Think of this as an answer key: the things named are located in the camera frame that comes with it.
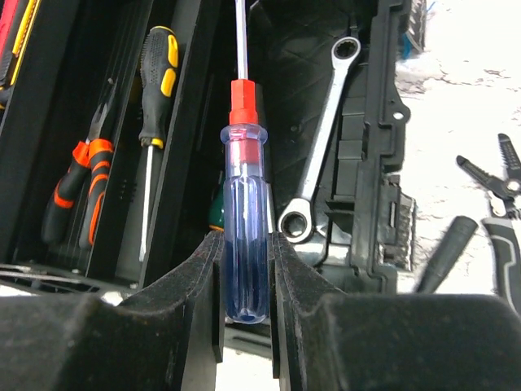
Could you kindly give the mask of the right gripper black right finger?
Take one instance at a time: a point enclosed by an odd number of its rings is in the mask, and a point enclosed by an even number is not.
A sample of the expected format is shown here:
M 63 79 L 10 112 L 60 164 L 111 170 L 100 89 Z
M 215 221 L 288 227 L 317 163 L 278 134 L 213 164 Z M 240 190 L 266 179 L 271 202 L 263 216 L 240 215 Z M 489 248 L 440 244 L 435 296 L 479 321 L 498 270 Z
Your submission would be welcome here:
M 520 319 L 493 296 L 345 293 L 269 237 L 283 390 L 517 390 Z

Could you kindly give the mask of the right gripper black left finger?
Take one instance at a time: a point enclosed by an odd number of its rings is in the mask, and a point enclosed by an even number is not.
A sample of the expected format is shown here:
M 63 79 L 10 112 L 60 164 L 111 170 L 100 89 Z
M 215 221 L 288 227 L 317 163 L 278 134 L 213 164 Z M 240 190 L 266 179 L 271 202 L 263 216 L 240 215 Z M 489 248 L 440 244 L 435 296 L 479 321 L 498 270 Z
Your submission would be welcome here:
M 93 294 L 2 298 L 2 389 L 214 389 L 223 247 L 220 233 L 208 234 L 180 266 L 119 305 Z

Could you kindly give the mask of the blue clear-handled screwdriver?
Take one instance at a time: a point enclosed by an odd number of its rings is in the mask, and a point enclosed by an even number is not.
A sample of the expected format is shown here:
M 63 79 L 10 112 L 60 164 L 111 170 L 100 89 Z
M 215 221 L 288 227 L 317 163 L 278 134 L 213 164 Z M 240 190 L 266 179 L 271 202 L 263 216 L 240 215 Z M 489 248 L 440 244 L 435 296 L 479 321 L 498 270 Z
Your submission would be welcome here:
M 264 145 L 267 132 L 256 110 L 256 84 L 248 76 L 246 3 L 235 3 L 237 77 L 230 84 L 225 147 L 224 240 L 221 263 L 226 316 L 256 324 L 269 313 L 268 213 Z

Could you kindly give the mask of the ratchet wrench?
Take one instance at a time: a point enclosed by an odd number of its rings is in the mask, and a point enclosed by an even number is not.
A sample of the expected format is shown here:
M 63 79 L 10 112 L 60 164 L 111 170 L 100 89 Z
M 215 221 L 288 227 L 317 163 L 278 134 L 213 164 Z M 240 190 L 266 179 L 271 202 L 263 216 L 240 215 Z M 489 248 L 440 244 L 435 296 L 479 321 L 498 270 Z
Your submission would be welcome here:
M 313 232 L 314 194 L 320 182 L 344 85 L 360 53 L 361 43 L 355 37 L 342 37 L 331 48 L 332 76 L 309 154 L 296 193 L 278 219 L 278 229 L 292 244 L 304 242 Z M 286 228 L 286 224 L 294 217 L 300 218 L 304 223 L 299 234 L 293 234 Z

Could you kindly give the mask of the green stubby screwdriver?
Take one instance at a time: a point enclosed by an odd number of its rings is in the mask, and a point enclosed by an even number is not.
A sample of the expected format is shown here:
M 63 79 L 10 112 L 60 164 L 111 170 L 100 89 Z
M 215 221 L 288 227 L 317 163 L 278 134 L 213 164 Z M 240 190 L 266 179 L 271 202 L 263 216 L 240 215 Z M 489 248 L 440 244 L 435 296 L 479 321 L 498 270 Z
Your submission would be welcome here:
M 220 185 L 208 210 L 208 226 L 214 231 L 224 230 L 224 191 Z

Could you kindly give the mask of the orange black pliers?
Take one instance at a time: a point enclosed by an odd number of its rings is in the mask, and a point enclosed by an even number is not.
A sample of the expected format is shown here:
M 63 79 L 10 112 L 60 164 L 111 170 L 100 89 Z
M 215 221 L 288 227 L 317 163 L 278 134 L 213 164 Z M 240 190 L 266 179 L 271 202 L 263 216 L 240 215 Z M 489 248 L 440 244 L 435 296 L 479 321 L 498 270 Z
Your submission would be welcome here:
M 78 244 L 83 249 L 90 249 L 94 244 L 114 154 L 114 144 L 108 131 L 114 121 L 112 107 L 117 81 L 110 79 L 107 84 L 108 91 L 94 112 L 89 133 L 72 150 L 68 171 L 57 182 L 46 206 L 41 231 L 45 244 L 57 244 L 65 236 L 85 180 L 89 180 L 90 184 Z

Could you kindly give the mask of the black plastic toolbox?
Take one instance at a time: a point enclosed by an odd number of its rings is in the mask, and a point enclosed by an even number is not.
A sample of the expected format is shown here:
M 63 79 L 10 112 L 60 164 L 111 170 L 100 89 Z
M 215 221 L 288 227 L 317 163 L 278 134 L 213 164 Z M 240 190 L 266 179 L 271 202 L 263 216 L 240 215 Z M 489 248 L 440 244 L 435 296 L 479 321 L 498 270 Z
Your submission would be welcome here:
M 26 292 L 133 292 L 187 258 L 211 230 L 225 177 L 220 132 L 235 76 L 231 1 L 40 1 L 20 72 L 1 110 L 1 281 Z M 272 227 L 294 197 L 332 76 L 331 48 L 361 53 L 344 85 L 300 259 L 345 292 L 394 293 L 401 256 L 398 170 L 409 109 L 395 87 L 410 1 L 250 1 L 249 64 L 268 130 Z M 147 255 L 139 261 L 147 162 L 142 48 L 174 32 L 177 79 L 152 170 Z M 107 81 L 117 81 L 114 144 L 94 244 L 78 244 L 89 180 L 57 244 L 41 238 L 46 206 L 86 139 Z

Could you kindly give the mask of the yellow utility knife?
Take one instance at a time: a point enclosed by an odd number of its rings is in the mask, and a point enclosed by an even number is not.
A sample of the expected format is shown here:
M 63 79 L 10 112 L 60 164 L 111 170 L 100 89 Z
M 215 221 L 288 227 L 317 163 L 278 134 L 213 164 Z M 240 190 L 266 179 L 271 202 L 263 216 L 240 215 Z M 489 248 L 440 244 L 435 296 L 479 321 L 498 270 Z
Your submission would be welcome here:
M 7 35 L 7 42 L 1 53 L 1 110 L 7 107 L 24 58 L 34 20 L 41 2 L 38 0 L 18 0 L 15 18 Z

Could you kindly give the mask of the black yellow flat screwdriver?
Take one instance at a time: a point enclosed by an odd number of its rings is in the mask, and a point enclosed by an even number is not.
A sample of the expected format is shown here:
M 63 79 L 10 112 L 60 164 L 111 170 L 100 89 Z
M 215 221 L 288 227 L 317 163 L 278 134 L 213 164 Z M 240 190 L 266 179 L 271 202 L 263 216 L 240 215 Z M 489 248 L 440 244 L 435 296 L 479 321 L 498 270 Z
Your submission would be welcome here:
M 164 26 L 151 28 L 143 44 L 140 63 L 143 119 L 138 138 L 146 150 L 147 162 L 139 261 L 144 261 L 147 255 L 154 154 L 156 150 L 164 148 L 164 127 L 177 79 L 177 66 L 178 45 L 174 32 Z

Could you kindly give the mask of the grey black handled tool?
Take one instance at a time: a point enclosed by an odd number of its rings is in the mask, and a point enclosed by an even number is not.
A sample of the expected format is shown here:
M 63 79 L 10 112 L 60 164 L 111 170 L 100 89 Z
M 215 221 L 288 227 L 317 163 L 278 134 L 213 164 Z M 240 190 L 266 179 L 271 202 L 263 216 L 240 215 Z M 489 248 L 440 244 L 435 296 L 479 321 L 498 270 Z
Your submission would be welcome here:
M 486 217 L 481 222 L 493 247 L 497 293 L 520 314 L 520 220 Z

